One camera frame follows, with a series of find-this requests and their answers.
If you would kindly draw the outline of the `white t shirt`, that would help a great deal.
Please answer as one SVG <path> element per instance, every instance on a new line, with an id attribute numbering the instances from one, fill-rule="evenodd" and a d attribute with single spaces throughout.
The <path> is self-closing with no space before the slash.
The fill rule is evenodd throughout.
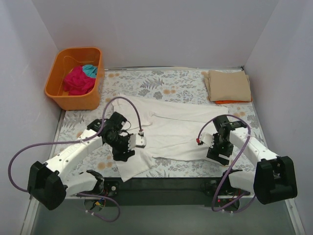
<path id="1" fill-rule="evenodd" d="M 136 148 L 135 155 L 116 165 L 122 181 L 127 181 L 151 169 L 154 158 L 178 161 L 205 159 L 206 146 L 198 146 L 200 129 L 214 117 L 228 114 L 228 109 L 215 105 L 195 105 L 158 101 L 122 95 L 112 103 L 114 111 L 130 123 L 129 130 L 137 134 L 144 130 L 146 146 Z"/>

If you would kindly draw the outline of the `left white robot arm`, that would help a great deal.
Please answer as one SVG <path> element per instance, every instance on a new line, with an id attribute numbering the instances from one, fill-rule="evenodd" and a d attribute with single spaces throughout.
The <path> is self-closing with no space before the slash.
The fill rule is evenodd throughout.
<path id="1" fill-rule="evenodd" d="M 145 147 L 145 137 L 123 129 L 126 122 L 127 119 L 118 112 L 104 120 L 96 119 L 83 131 L 77 143 L 44 163 L 35 162 L 30 168 L 28 193 L 48 210 L 56 209 L 67 196 L 102 194 L 105 178 L 95 170 L 79 173 L 73 180 L 67 180 L 67 177 L 78 163 L 104 144 L 112 148 L 113 158 L 122 162 L 135 154 L 136 147 Z"/>

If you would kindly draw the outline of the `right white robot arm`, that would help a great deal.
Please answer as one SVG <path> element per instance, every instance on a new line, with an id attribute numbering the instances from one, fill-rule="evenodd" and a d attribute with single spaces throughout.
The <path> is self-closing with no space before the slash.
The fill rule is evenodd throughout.
<path id="1" fill-rule="evenodd" d="M 233 147 L 239 153 L 223 173 L 213 196 L 216 202 L 220 190 L 226 194 L 234 194 L 238 189 L 243 194 L 248 192 L 264 205 L 295 198 L 298 195 L 294 164 L 289 156 L 279 156 L 269 150 L 251 135 L 250 126 L 242 119 L 230 121 L 228 115 L 220 115 L 211 120 L 216 133 L 199 132 L 198 145 L 208 145 L 207 158 L 220 164 L 226 164 L 232 154 Z M 254 173 L 234 169 L 233 166 L 245 155 L 255 167 Z"/>

